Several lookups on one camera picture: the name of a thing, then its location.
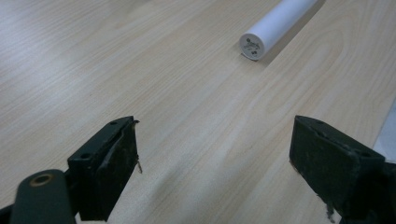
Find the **table surface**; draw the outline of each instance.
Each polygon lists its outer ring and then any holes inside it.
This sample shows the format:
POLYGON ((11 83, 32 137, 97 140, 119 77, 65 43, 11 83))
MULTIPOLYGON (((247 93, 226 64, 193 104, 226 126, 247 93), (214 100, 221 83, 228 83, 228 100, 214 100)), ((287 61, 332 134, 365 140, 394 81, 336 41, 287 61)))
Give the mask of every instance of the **table surface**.
POLYGON ((134 115, 144 173, 109 223, 330 223, 290 166, 293 119, 373 146, 396 96, 396 1, 322 2, 250 61, 238 39, 278 2, 3 1, 0 206, 134 115))

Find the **white tube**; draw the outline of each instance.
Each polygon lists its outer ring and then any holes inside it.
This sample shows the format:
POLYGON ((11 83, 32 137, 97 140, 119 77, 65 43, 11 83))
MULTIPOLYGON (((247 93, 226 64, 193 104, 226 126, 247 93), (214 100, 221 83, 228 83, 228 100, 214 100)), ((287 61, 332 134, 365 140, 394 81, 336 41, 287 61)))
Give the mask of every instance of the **white tube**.
POLYGON ((282 0, 239 39, 243 54, 261 59, 318 0, 282 0))

